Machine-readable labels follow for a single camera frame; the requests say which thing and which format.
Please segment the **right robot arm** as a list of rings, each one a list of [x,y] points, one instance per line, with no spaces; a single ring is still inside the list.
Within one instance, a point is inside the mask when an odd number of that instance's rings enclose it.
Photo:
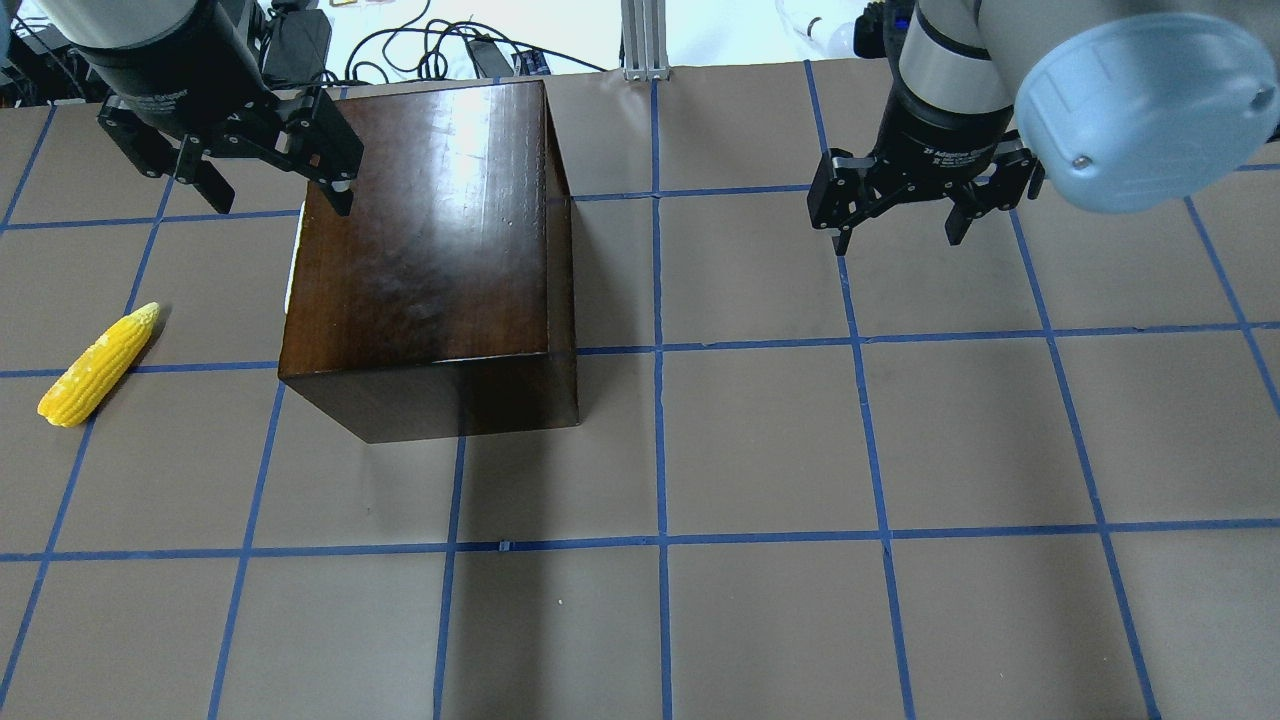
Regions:
[[[1143,211],[1277,140],[1275,1],[872,1],[852,50],[892,85],[873,149],[824,150],[806,195],[837,255],[863,222],[940,200],[959,245],[1044,182]]]

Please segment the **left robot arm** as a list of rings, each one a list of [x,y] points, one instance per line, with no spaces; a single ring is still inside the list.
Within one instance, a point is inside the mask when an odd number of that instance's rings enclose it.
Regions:
[[[314,182],[348,215],[364,143],[326,92],[330,23],[311,1],[46,1],[108,86],[97,119],[134,169],[170,176],[227,214],[218,158]]]

